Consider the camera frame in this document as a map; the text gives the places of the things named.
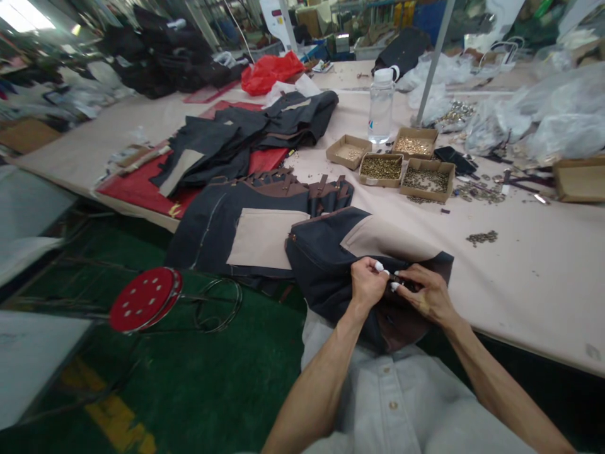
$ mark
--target red plastic bag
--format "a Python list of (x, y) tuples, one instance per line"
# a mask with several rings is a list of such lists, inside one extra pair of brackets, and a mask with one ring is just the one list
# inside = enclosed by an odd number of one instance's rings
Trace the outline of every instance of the red plastic bag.
[(304, 70), (304, 65), (293, 51), (283, 57), (265, 55), (241, 73), (241, 88), (252, 96), (266, 95), (275, 82), (285, 82)]

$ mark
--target plastic water bottle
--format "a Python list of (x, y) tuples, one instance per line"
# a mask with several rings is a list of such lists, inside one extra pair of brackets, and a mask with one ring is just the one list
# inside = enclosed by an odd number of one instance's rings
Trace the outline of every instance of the plastic water bottle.
[(367, 123), (367, 139), (374, 144), (389, 141), (394, 93), (393, 69), (377, 69), (370, 86), (370, 118)]

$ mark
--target bottle cap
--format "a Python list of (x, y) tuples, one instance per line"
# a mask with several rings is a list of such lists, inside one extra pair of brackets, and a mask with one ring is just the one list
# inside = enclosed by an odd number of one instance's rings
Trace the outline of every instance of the bottle cap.
[(377, 69), (374, 71), (374, 82), (379, 84), (393, 82), (393, 70), (391, 68)]

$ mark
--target white shirt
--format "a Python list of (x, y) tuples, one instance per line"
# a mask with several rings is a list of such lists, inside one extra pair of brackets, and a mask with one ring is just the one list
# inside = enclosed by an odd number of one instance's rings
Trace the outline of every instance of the white shirt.
[[(308, 311), (301, 368), (332, 328)], [(336, 430), (305, 453), (534, 452), (477, 401), (441, 361), (408, 346), (376, 356), (357, 346), (343, 386)]]

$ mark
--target red stool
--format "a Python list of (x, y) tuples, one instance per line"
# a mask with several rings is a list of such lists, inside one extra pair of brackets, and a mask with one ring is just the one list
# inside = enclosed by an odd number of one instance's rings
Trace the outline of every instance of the red stool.
[[(235, 287), (235, 299), (231, 300), (207, 296), (210, 289), (224, 282)], [(229, 322), (236, 316), (241, 306), (241, 287), (237, 282), (230, 279), (216, 279), (208, 284), (200, 292), (200, 295), (196, 296), (185, 295), (181, 293), (182, 289), (183, 277), (177, 270), (162, 267), (145, 271), (133, 279), (119, 294), (110, 310), (109, 324), (116, 331), (123, 333), (129, 334), (140, 332), (152, 327), (162, 320), (178, 300), (188, 299), (191, 303), (197, 304), (193, 317), (193, 324), (195, 325), (193, 329), (154, 330), (152, 332), (146, 332), (146, 334), (192, 330), (211, 333), (225, 329)], [(204, 303), (209, 301), (233, 304), (233, 309), (229, 316), (224, 320), (218, 319), (218, 325), (212, 328), (208, 328), (207, 323), (209, 320), (217, 317), (210, 317), (202, 322), (199, 321)]]

